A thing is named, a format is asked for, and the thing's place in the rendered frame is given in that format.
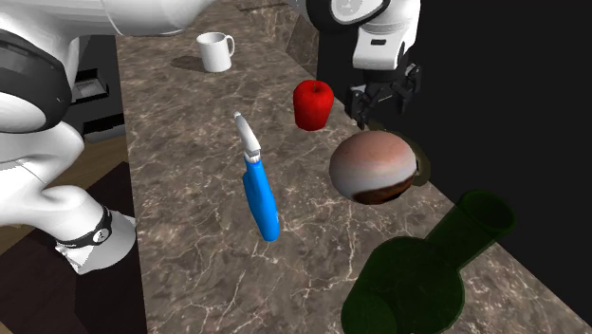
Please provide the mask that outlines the dark green bottle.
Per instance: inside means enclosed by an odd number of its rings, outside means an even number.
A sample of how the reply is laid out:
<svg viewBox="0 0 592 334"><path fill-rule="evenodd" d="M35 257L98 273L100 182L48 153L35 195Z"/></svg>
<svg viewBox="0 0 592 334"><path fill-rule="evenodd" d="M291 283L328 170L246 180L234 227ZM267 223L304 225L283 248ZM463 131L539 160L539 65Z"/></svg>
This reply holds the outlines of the dark green bottle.
<svg viewBox="0 0 592 334"><path fill-rule="evenodd" d="M424 238L400 236L377 246L346 297L344 334L441 334L462 312L460 270L516 225L498 195L474 190Z"/></svg>

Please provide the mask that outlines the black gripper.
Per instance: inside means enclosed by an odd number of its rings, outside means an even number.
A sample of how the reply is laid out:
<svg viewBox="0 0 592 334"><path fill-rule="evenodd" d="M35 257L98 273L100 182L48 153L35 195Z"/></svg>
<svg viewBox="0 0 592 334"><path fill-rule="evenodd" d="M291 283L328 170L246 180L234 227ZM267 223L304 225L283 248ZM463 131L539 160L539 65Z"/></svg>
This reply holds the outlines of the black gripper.
<svg viewBox="0 0 592 334"><path fill-rule="evenodd" d="M410 64L402 70L363 70L363 84L351 87L346 93L345 113L360 130L367 123L368 106L394 99L400 104L398 112L404 114L409 102L420 91L422 68Z"/></svg>

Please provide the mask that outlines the red apple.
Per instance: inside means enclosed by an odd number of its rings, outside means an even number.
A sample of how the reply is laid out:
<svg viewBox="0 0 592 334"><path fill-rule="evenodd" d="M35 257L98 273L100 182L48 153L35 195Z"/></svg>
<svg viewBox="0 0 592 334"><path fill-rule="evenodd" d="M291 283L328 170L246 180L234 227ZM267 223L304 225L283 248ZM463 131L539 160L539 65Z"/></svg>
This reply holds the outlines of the red apple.
<svg viewBox="0 0 592 334"><path fill-rule="evenodd" d="M306 131L323 129L334 103L331 87L322 81L305 80L293 91L296 125Z"/></svg>

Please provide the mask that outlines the white mug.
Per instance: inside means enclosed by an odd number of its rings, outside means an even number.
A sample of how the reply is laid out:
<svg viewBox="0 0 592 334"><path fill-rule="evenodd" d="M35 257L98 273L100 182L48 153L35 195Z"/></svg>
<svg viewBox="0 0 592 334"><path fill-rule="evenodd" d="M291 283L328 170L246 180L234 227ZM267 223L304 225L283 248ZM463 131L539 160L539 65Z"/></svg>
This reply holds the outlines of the white mug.
<svg viewBox="0 0 592 334"><path fill-rule="evenodd" d="M232 36L222 32L205 32L196 37L204 68L211 73L224 72L231 68L235 51Z"/></svg>

